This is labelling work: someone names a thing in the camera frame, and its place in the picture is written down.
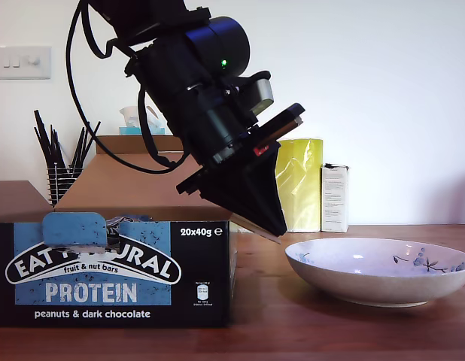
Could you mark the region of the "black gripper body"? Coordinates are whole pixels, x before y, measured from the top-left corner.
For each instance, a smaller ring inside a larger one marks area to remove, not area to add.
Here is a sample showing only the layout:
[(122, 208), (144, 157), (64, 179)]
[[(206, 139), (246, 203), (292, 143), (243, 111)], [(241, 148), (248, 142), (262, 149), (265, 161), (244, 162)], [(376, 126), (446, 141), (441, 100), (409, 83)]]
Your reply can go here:
[(188, 148), (202, 166), (177, 185), (179, 193), (194, 193), (207, 184), (222, 183), (279, 148), (278, 139), (302, 124), (305, 108), (294, 103), (263, 126), (246, 129), (228, 108), (219, 107), (204, 115), (205, 122), (192, 131)]

